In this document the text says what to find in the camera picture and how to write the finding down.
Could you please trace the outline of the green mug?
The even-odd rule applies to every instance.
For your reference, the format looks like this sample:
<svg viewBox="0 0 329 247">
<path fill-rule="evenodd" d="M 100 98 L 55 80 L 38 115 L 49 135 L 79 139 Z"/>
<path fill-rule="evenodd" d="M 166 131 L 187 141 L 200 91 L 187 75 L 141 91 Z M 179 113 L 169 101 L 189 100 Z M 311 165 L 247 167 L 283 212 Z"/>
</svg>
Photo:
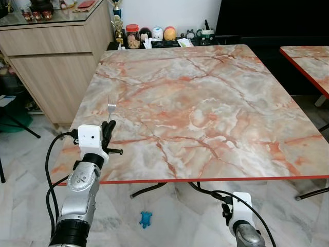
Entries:
<svg viewBox="0 0 329 247">
<path fill-rule="evenodd" d="M 210 28 L 208 21 L 205 20 L 204 28 L 197 30 L 196 35 L 199 38 L 200 46 L 211 45 L 212 40 L 214 40 L 215 37 L 215 31 L 214 29 Z"/>
</svg>

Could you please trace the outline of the black television screen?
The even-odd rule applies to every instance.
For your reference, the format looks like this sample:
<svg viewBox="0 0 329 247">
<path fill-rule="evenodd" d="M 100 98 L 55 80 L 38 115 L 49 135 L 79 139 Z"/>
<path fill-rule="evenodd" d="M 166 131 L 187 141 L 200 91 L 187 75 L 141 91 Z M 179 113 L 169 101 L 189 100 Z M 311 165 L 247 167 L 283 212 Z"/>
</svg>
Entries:
<svg viewBox="0 0 329 247">
<path fill-rule="evenodd" d="M 221 0 L 221 36 L 329 36 L 322 0 Z"/>
</svg>

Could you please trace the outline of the black mouse figure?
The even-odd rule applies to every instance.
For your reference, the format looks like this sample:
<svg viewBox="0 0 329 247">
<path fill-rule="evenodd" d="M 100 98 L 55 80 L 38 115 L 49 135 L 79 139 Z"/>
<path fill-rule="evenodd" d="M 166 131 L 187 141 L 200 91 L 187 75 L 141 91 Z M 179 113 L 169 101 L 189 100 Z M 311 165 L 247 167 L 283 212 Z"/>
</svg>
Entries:
<svg viewBox="0 0 329 247">
<path fill-rule="evenodd" d="M 139 30 L 139 37 L 141 42 L 148 42 L 151 38 L 151 30 L 149 28 L 143 27 Z"/>
</svg>

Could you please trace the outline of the green cloth bag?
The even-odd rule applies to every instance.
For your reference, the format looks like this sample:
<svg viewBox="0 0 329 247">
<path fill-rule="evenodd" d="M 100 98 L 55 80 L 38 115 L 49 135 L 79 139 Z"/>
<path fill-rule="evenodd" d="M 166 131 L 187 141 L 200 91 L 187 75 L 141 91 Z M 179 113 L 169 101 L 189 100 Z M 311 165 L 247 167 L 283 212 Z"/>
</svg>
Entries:
<svg viewBox="0 0 329 247">
<path fill-rule="evenodd" d="M 26 102 L 25 94 L 0 96 L 0 132 L 14 133 L 26 130 L 36 138 L 40 138 L 39 134 L 29 128 L 32 118 L 25 108 Z"/>
</svg>

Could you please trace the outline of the gold trophy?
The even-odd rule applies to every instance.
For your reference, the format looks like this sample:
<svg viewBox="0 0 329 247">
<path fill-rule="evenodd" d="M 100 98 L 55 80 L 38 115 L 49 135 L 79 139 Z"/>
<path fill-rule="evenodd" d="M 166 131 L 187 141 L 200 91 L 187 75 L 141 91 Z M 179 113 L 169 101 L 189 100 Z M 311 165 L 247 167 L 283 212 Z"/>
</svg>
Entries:
<svg viewBox="0 0 329 247">
<path fill-rule="evenodd" d="M 116 42 L 120 46 L 124 45 L 124 31 L 122 31 L 124 23 L 121 17 L 121 8 L 120 5 L 123 0 L 111 0 L 111 5 L 113 5 L 112 10 L 113 10 L 113 18 L 111 21 L 111 24 L 114 28 L 114 37 Z"/>
</svg>

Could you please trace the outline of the marble pattern side table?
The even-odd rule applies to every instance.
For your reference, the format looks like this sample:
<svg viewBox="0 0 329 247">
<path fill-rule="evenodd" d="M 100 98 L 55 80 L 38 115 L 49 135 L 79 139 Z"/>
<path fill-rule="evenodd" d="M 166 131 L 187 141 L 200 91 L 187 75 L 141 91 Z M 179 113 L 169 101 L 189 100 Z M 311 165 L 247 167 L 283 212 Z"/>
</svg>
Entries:
<svg viewBox="0 0 329 247">
<path fill-rule="evenodd" d="M 301 103 L 302 110 L 320 132 L 327 130 L 329 101 L 329 57 L 327 46 L 282 46 L 281 54 L 289 60 L 306 79 L 321 92 L 316 96 L 299 96 L 294 100 Z"/>
</svg>

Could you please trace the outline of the light wooden cabinet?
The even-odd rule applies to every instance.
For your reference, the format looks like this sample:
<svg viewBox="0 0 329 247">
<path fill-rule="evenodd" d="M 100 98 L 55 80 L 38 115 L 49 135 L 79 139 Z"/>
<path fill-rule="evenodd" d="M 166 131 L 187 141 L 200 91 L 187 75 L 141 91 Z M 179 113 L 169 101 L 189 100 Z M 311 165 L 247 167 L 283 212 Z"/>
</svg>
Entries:
<svg viewBox="0 0 329 247">
<path fill-rule="evenodd" d="M 19 10 L 0 18 L 0 52 L 54 125 L 70 126 L 97 64 L 113 40 L 108 0 L 88 12 L 56 10 L 29 22 Z"/>
</svg>

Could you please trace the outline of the red lid snack jar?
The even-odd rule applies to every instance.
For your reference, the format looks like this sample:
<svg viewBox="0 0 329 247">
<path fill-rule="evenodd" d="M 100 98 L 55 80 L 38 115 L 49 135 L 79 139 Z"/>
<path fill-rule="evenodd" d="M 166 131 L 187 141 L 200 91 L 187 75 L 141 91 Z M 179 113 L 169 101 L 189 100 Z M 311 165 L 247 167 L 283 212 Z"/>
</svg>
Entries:
<svg viewBox="0 0 329 247">
<path fill-rule="evenodd" d="M 125 26 L 127 47 L 129 49 L 139 49 L 141 45 L 141 37 L 138 24 L 127 24 Z"/>
</svg>

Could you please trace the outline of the white paper leaflets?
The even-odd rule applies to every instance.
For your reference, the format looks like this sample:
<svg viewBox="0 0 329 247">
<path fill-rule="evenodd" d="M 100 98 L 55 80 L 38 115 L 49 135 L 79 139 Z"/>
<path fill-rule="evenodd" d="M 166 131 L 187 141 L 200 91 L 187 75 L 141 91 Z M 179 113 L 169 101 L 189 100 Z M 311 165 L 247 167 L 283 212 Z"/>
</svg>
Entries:
<svg viewBox="0 0 329 247">
<path fill-rule="evenodd" d="M 193 47 L 198 46 L 199 42 L 197 40 L 190 40 L 187 38 L 178 39 L 176 41 L 167 41 L 167 40 L 157 40 L 149 38 L 142 43 L 143 48 L 172 48 L 172 47 Z"/>
</svg>

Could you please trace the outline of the orange egg figure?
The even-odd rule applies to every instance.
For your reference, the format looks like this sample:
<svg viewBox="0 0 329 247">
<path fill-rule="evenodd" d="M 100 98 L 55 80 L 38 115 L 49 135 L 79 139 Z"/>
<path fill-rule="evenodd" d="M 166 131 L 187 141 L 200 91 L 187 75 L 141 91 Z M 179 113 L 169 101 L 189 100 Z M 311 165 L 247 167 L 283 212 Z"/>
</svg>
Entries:
<svg viewBox="0 0 329 247">
<path fill-rule="evenodd" d="M 167 26 L 163 31 L 164 41 L 175 41 L 177 38 L 176 28 L 173 26 Z"/>
</svg>

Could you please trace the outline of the silver metal fork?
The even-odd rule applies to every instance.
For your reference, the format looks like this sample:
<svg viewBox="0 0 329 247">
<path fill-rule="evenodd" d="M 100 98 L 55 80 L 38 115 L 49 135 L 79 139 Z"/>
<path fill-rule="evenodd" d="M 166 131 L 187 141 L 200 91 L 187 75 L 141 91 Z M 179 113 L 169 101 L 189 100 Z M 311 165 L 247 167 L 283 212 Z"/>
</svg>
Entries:
<svg viewBox="0 0 329 247">
<path fill-rule="evenodd" d="M 117 109 L 117 101 L 118 96 L 117 95 L 110 95 L 108 97 L 108 104 L 107 104 L 107 111 L 108 111 L 108 122 L 112 120 L 112 114 Z"/>
</svg>

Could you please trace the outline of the white egg figure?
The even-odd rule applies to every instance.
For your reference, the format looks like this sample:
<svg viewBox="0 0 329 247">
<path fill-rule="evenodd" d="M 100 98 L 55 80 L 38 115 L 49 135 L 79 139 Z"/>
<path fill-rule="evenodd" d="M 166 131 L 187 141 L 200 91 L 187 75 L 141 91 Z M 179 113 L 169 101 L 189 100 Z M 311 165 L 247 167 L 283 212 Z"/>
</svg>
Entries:
<svg viewBox="0 0 329 247">
<path fill-rule="evenodd" d="M 154 40 L 162 41 L 163 33 L 164 33 L 164 30 L 162 29 L 162 27 L 156 26 L 151 30 L 151 38 Z"/>
</svg>

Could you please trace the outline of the dark ornament with red cups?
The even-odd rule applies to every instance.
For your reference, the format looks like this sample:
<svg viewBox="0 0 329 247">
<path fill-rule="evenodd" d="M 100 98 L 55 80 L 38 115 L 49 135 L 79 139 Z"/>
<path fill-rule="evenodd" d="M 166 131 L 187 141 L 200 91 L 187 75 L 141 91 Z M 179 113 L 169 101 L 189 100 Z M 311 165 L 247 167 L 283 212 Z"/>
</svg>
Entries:
<svg viewBox="0 0 329 247">
<path fill-rule="evenodd" d="M 29 23 L 51 21 L 54 6 L 52 0 L 30 0 L 29 4 L 22 4 L 20 10 L 24 19 Z"/>
</svg>

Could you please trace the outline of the black metal table leg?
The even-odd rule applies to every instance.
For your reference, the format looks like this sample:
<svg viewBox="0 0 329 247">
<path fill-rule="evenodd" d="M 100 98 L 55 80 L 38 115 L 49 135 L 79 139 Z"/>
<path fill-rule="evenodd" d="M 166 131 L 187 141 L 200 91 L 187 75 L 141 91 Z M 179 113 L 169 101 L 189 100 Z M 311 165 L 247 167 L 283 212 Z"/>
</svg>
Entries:
<svg viewBox="0 0 329 247">
<path fill-rule="evenodd" d="M 328 191 L 329 191 L 328 187 L 323 188 L 323 189 L 314 190 L 314 191 L 309 191 L 308 193 L 304 193 L 303 195 L 296 196 L 295 199 L 296 199 L 296 201 L 301 201 L 301 200 L 304 200 L 311 196 L 321 195 L 322 193 L 326 193 Z"/>
<path fill-rule="evenodd" d="M 131 199 L 134 199 L 135 197 L 139 196 L 139 195 L 143 195 L 144 193 L 147 193 L 148 191 L 153 191 L 153 190 L 157 190 L 158 188 L 162 188 L 163 186 L 165 186 L 167 183 L 157 183 L 157 184 L 153 184 L 152 186 L 143 188 L 141 190 L 135 191 L 134 193 L 132 193 L 130 195 Z"/>
</svg>

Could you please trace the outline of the red flat packet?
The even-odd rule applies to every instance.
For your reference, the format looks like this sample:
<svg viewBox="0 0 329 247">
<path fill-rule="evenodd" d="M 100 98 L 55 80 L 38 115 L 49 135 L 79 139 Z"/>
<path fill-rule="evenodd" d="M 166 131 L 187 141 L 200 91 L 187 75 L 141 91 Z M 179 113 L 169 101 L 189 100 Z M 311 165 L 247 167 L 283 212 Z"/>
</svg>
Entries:
<svg viewBox="0 0 329 247">
<path fill-rule="evenodd" d="M 89 12 L 92 10 L 92 7 L 96 4 L 96 0 L 85 0 L 84 2 L 78 3 L 75 7 L 72 8 L 72 12 Z"/>
</svg>

